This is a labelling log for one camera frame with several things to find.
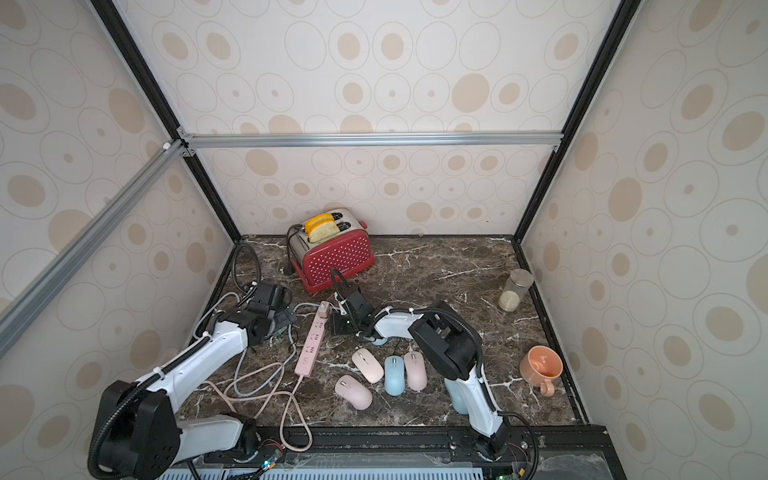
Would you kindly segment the glass jar with powder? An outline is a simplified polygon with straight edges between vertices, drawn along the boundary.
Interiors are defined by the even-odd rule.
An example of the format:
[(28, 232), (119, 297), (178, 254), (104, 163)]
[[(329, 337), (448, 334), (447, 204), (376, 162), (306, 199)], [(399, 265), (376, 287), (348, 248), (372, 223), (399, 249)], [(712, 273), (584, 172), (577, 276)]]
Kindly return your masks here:
[(505, 312), (517, 309), (534, 283), (534, 276), (525, 269), (514, 269), (509, 273), (505, 286), (498, 298), (498, 306)]

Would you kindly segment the pink power strip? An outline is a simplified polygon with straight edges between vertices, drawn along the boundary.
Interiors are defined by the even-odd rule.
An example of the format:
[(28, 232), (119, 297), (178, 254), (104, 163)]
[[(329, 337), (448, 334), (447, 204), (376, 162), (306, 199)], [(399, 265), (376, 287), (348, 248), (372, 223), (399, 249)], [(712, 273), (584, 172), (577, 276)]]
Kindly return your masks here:
[(309, 377), (319, 355), (322, 340), (326, 332), (326, 322), (315, 316), (311, 322), (301, 354), (297, 360), (295, 374), (299, 377)]

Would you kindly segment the pink mouse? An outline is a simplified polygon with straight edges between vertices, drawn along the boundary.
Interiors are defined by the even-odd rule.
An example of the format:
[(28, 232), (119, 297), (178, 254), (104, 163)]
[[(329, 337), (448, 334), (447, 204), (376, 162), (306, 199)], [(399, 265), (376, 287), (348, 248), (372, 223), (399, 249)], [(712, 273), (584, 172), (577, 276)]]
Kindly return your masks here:
[(334, 391), (358, 411), (368, 409), (373, 401), (370, 390), (349, 375), (344, 375), (337, 380)]
[(382, 365), (366, 348), (357, 349), (352, 354), (352, 362), (370, 384), (376, 384), (384, 377)]
[(406, 384), (410, 390), (423, 391), (428, 384), (425, 360), (418, 351), (409, 351), (403, 356)]

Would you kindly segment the black corner frame post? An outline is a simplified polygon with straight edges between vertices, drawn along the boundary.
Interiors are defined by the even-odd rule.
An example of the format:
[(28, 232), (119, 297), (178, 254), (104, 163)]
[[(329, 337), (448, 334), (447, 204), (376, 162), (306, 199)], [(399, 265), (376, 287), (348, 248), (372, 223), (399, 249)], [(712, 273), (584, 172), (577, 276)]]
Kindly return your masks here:
[[(171, 107), (166, 94), (162, 91), (154, 74), (151, 72), (143, 53), (140, 51), (133, 36), (129, 32), (128, 27), (118, 11), (118, 7), (113, 1), (107, 0), (92, 0), (90, 1), (90, 4), (115, 43), (117, 50), (133, 74), (153, 112), (158, 117), (171, 140), (181, 140), (182, 145), (187, 147), (188, 144), (178, 131), (181, 124)], [(208, 200), (225, 232), (233, 242), (237, 243), (242, 237), (241, 232), (225, 207), (221, 196), (202, 165), (202, 162), (197, 154), (192, 152), (186, 154), (185, 158), (185, 163), (188, 169), (198, 187)]]

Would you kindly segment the orange ceramic mug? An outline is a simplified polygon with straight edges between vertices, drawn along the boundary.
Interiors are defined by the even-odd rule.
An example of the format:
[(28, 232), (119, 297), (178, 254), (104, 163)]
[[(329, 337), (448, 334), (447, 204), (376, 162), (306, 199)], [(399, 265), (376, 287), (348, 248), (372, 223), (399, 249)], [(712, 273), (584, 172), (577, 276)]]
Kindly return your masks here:
[(531, 386), (538, 387), (545, 397), (555, 394), (554, 381), (563, 373), (563, 361), (551, 348), (543, 345), (532, 347), (520, 363), (520, 373)]

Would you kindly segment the blue mouse middle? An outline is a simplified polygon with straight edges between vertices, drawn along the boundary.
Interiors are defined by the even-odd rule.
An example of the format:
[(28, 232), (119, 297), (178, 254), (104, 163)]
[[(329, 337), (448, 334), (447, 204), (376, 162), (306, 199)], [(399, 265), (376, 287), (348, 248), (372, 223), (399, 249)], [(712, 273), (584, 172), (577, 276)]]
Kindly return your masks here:
[(389, 356), (384, 363), (384, 388), (388, 395), (398, 397), (406, 389), (405, 364), (400, 356)]

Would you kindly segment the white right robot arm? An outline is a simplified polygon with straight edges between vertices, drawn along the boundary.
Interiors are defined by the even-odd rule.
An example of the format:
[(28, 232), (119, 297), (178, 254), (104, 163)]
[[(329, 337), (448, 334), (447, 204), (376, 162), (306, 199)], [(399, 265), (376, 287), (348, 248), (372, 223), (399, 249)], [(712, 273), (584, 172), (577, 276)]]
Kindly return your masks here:
[(358, 286), (338, 288), (335, 300), (341, 318), (359, 340), (379, 344), (392, 338), (415, 341), (432, 367), (458, 388), (476, 433), (496, 440), (507, 432), (487, 386), (480, 335), (447, 302), (436, 300), (423, 308), (376, 309)]

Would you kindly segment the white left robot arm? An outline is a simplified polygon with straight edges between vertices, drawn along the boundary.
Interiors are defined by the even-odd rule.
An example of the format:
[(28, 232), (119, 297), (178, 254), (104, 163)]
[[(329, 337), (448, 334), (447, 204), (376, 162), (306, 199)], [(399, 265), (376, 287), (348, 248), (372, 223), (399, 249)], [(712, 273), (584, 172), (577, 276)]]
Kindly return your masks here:
[(231, 308), (205, 313), (197, 338), (133, 382), (117, 380), (100, 398), (87, 456), (95, 479), (157, 479), (170, 466), (212, 452), (247, 462), (257, 452), (255, 423), (237, 413), (179, 421), (186, 399), (231, 358), (273, 336), (293, 318), (292, 291), (255, 282)]

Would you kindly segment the silver left frame bar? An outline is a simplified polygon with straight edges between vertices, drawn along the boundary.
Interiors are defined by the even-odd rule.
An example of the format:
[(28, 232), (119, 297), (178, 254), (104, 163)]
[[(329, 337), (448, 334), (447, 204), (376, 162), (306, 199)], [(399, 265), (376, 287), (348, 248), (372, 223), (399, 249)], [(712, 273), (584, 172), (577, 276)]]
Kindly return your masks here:
[(176, 139), (131, 179), (66, 248), (16, 297), (1, 318), (1, 353), (6, 354), (86, 260), (130, 213), (145, 192), (182, 153)]

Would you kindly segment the silver back frame bar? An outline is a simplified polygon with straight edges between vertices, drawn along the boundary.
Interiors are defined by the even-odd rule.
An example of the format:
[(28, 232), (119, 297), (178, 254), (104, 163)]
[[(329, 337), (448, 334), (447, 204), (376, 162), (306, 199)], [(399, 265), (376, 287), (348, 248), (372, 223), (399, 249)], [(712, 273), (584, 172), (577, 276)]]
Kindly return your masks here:
[(558, 145), (559, 131), (390, 132), (318, 134), (184, 134), (193, 149), (201, 148), (330, 148), (472, 145)]

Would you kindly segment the silver frame bar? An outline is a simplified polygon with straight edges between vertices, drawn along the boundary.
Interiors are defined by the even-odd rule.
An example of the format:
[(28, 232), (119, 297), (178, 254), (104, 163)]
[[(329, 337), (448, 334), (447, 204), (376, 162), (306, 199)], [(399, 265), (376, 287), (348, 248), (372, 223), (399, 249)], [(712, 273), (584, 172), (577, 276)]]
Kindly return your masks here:
[(318, 134), (184, 134), (193, 149), (201, 148), (330, 148), (472, 145), (558, 145), (559, 131), (390, 132)]
[(182, 153), (176, 139), (131, 179), (66, 248), (16, 297), (1, 318), (1, 353), (6, 354), (86, 260), (130, 213), (145, 192)]

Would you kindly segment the blue mouse far right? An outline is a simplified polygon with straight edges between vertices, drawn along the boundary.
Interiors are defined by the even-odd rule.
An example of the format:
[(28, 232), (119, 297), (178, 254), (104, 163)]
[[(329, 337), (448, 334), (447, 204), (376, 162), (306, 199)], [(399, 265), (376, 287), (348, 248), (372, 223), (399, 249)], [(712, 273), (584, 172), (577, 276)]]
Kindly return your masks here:
[(444, 385), (451, 399), (453, 409), (459, 414), (466, 416), (468, 414), (467, 406), (461, 395), (460, 388), (456, 381), (444, 378)]

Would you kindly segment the red polka dot toaster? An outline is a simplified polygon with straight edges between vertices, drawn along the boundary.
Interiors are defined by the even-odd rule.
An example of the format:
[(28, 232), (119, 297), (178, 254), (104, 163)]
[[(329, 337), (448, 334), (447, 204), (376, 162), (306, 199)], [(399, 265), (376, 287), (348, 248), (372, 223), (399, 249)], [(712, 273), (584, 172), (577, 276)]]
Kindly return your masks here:
[(340, 232), (321, 243), (310, 243), (304, 224), (292, 225), (286, 233), (288, 261), (305, 290), (315, 294), (332, 286), (331, 270), (354, 276), (374, 263), (367, 225), (345, 208), (331, 209)]

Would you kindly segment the blue mouse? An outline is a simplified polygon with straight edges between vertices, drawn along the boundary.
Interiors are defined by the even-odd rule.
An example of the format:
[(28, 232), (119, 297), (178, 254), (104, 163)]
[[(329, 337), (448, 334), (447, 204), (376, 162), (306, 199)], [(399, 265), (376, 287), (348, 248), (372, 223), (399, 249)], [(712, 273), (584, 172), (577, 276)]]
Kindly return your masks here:
[(466, 416), (468, 414), (467, 406), (461, 395), (460, 388), (456, 381), (444, 378), (444, 385), (451, 399), (453, 409), (459, 414)]
[(384, 388), (388, 395), (398, 397), (406, 389), (405, 364), (400, 356), (389, 356), (384, 363)]

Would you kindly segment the black right frame post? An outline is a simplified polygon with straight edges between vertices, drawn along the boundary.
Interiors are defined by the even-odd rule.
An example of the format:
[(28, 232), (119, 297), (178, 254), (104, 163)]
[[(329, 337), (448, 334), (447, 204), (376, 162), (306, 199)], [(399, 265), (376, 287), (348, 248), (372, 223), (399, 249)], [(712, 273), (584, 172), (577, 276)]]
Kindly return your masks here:
[(568, 153), (571, 144), (581, 127), (588, 109), (594, 100), (601, 83), (614, 60), (630, 25), (641, 5), (640, 0), (623, 0), (619, 2), (614, 17), (609, 24), (606, 34), (601, 41), (596, 56), (588, 70), (585, 80), (576, 96), (562, 129), (562, 140), (550, 155), (544, 171), (533, 191), (519, 225), (513, 235), (517, 245), (521, 245), (526, 237), (544, 198), (549, 191), (555, 176)]

